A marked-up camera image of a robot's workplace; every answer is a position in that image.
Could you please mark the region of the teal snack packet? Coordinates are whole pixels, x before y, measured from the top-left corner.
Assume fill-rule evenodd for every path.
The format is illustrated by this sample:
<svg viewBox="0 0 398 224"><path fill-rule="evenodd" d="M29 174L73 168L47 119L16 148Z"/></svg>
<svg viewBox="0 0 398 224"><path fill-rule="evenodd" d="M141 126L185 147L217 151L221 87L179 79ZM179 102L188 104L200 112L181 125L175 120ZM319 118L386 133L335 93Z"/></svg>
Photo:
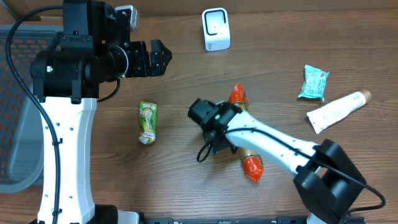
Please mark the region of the teal snack packet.
<svg viewBox="0 0 398 224"><path fill-rule="evenodd" d="M321 99L324 101L324 91L329 72L324 72L311 65L304 66L304 83L299 98Z"/></svg>

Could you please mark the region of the green juice pouch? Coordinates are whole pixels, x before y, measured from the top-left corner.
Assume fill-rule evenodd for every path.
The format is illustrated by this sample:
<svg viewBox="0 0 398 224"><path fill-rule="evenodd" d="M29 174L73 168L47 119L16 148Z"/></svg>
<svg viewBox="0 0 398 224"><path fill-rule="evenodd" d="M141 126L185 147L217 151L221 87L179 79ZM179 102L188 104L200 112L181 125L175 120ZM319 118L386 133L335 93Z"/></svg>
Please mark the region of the green juice pouch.
<svg viewBox="0 0 398 224"><path fill-rule="evenodd" d="M157 105L155 103L140 102L139 122L141 124L141 135L139 141L149 145L155 141L157 128Z"/></svg>

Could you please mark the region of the white tube with gold cap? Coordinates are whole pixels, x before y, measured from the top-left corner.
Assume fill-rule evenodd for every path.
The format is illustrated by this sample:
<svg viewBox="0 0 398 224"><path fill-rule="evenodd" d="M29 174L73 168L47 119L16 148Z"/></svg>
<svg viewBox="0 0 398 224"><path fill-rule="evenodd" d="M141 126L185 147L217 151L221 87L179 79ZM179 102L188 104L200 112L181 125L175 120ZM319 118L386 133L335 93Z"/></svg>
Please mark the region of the white tube with gold cap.
<svg viewBox="0 0 398 224"><path fill-rule="evenodd" d="M350 113L372 100L368 90L360 90L332 101L316 110L307 112L307 117L316 134L345 119Z"/></svg>

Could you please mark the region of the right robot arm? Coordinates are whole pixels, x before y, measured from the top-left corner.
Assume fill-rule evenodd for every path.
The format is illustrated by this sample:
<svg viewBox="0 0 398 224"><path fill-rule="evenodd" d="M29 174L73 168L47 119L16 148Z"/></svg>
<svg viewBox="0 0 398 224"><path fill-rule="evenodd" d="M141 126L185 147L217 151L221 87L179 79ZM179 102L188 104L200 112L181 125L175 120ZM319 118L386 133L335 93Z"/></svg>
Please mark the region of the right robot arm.
<svg viewBox="0 0 398 224"><path fill-rule="evenodd" d="M226 102L197 99L188 117L210 135L210 146L221 141L250 149L289 173L311 213L308 223L346 223L366 181L339 144L296 139Z"/></svg>

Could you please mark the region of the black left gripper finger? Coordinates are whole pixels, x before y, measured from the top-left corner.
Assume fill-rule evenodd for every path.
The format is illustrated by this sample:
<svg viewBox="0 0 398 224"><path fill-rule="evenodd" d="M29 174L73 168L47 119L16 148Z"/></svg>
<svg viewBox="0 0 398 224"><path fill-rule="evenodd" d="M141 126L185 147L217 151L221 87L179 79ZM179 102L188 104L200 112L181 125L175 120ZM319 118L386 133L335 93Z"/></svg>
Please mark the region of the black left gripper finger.
<svg viewBox="0 0 398 224"><path fill-rule="evenodd" d="M170 62L170 55L166 53L150 53L150 76L162 76Z"/></svg>
<svg viewBox="0 0 398 224"><path fill-rule="evenodd" d="M150 61L151 62L170 62L172 59L172 52L162 43L159 39L154 39L150 41L151 52Z"/></svg>

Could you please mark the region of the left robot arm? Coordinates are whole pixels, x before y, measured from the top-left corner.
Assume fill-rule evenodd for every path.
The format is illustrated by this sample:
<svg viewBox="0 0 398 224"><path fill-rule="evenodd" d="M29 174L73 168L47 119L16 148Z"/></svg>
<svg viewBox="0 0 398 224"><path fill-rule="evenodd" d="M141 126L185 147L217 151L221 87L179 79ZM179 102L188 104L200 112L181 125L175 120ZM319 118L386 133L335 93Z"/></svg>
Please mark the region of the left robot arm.
<svg viewBox="0 0 398 224"><path fill-rule="evenodd" d="M31 66L42 113L44 185L37 223L141 223L139 212L97 205L90 184L91 130L104 82L158 77L172 54L160 40L130 40L139 25L132 6L64 1L63 30L54 49Z"/></svg>

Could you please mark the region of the orange spaghetti packet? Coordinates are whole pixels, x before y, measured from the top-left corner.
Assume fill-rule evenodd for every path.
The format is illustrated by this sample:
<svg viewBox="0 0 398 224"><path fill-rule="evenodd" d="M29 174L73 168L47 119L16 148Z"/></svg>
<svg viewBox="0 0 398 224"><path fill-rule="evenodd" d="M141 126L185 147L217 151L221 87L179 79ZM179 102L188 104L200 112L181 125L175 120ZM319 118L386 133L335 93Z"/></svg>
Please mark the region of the orange spaghetti packet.
<svg viewBox="0 0 398 224"><path fill-rule="evenodd" d="M240 83L237 83L234 86L228 101L231 104L240 107L243 111L248 110L248 97ZM259 179L264 172L261 156L256 154L254 151L243 147L239 147L237 152L240 155L246 176L254 182L259 182Z"/></svg>

